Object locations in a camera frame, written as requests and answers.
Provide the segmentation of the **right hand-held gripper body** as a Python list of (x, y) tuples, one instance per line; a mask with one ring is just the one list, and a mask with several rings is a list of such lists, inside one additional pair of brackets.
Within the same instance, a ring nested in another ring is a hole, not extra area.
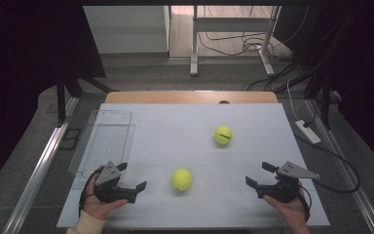
[(255, 189), (259, 198), (269, 195), (281, 203), (293, 201), (299, 194), (299, 180), (301, 178), (319, 178), (319, 175), (308, 171), (291, 162), (277, 167), (275, 175), (278, 181), (273, 185), (260, 185)]

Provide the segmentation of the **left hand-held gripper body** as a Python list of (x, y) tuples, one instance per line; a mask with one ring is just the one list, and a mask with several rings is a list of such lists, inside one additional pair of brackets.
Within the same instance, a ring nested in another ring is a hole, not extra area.
[(117, 166), (109, 161), (99, 174), (93, 194), (100, 202), (113, 203), (118, 200), (128, 200), (134, 204), (136, 200), (135, 189), (122, 188), (118, 185), (122, 172), (119, 172)]

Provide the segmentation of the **clear plastic container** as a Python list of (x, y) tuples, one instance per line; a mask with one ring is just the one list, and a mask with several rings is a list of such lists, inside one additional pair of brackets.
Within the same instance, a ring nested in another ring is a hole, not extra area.
[(90, 115), (74, 152), (68, 171), (88, 177), (108, 162), (126, 161), (135, 124), (129, 110), (96, 110)]

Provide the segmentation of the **yellow tennis ball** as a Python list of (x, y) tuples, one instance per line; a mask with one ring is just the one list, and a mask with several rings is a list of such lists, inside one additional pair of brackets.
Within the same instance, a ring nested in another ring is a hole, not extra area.
[(228, 144), (233, 136), (232, 130), (227, 126), (219, 126), (214, 131), (214, 140), (222, 145)]
[(185, 191), (193, 182), (192, 174), (186, 169), (177, 169), (171, 175), (171, 185), (174, 189)]

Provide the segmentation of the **person's right hand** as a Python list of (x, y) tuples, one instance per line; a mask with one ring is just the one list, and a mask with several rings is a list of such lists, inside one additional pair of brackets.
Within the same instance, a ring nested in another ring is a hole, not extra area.
[(299, 189), (299, 196), (286, 204), (279, 202), (269, 195), (263, 196), (263, 199), (281, 214), (288, 227), (297, 222), (305, 222), (307, 225), (305, 206), (300, 198), (305, 198), (302, 188)]

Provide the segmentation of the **person's left hand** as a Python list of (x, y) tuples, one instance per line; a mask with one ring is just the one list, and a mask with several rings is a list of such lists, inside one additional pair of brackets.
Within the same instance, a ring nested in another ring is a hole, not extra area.
[(85, 201), (84, 201), (82, 210), (86, 214), (92, 216), (93, 218), (96, 218), (99, 220), (105, 220), (112, 211), (123, 207), (129, 201), (118, 200), (113, 203), (100, 202), (97, 199), (97, 197), (94, 195), (94, 185), (95, 185), (97, 178), (98, 178), (98, 174), (95, 174), (90, 180), (89, 184), (87, 185), (85, 196), (84, 196)]

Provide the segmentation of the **white power strip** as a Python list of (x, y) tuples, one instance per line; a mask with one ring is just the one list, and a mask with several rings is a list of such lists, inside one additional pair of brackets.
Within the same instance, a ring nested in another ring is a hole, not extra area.
[(310, 127), (305, 127), (303, 120), (296, 121), (295, 125), (310, 143), (316, 144), (321, 142), (321, 139)]

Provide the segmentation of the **black metal stand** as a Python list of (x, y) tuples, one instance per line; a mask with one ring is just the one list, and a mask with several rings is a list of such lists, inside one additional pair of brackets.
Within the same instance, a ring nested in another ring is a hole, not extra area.
[(99, 90), (109, 94), (113, 89), (97, 81), (90, 75), (78, 70), (72, 70), (66, 73), (60, 73), (57, 76), (56, 95), (57, 95), (57, 126), (60, 128), (66, 121), (65, 91), (74, 98), (79, 98), (83, 92), (79, 79), (86, 81)]
[(330, 104), (330, 79), (325, 72), (315, 72), (314, 76), (309, 81), (304, 91), (306, 98), (315, 98), (318, 93), (321, 93), (319, 99), (319, 113), (320, 120), (327, 130), (330, 129), (329, 125), (329, 104)]

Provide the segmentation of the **black curtain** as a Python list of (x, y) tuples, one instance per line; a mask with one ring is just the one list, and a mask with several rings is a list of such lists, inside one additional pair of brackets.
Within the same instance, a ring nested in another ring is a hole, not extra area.
[[(274, 37), (307, 66), (329, 48), (348, 8), (284, 6)], [(339, 111), (374, 152), (374, 0), (354, 0), (357, 14), (328, 64), (330, 84), (342, 100)]]
[(40, 94), (82, 75), (105, 75), (82, 0), (0, 0), (0, 170)]

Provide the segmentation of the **white panel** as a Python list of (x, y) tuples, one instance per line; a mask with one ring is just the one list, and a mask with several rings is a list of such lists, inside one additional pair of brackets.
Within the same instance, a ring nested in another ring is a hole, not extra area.
[(88, 6), (84, 11), (101, 54), (168, 51), (168, 6)]

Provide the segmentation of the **aluminium floor rail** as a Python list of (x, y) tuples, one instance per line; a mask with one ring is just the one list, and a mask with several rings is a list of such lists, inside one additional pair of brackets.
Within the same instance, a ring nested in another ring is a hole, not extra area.
[[(332, 153), (335, 153), (342, 159), (345, 159), (345, 155), (340, 148), (340, 145), (337, 143), (334, 135), (319, 119), (318, 108), (316, 104), (312, 100), (308, 99), (307, 105), (309, 106), (311, 113), (316, 118), (315, 123), (318, 126), (318, 130), (320, 131), (320, 134), (322, 135), (323, 141), (326, 143), (326, 146)], [(359, 178), (355, 176), (355, 172), (352, 168), (347, 166), (340, 159), (336, 159), (335, 163), (349, 188), (353, 189), (356, 185), (361, 184)], [(357, 204), (365, 223), (370, 229), (370, 233), (374, 234), (374, 206), (372, 205), (368, 195), (361, 187), (359, 187), (357, 191), (352, 193), (352, 196), (355, 199), (355, 203)]]
[(59, 127), (54, 128), (1, 234), (19, 234), (50, 165), (54, 160), (58, 146), (68, 128), (71, 116), (78, 102), (79, 99), (77, 97), (72, 97), (66, 104), (66, 119)]

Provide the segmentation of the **white metal stand frame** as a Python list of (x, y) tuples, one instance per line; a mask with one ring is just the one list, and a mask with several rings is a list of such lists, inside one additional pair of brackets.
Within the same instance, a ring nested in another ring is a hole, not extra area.
[(199, 18), (198, 7), (194, 6), (193, 42), (191, 49), (190, 74), (198, 75), (198, 36), (200, 32), (262, 32), (265, 34), (263, 44), (257, 47), (259, 57), (268, 76), (275, 71), (268, 57), (268, 46), (278, 18), (279, 6), (274, 6), (269, 18)]

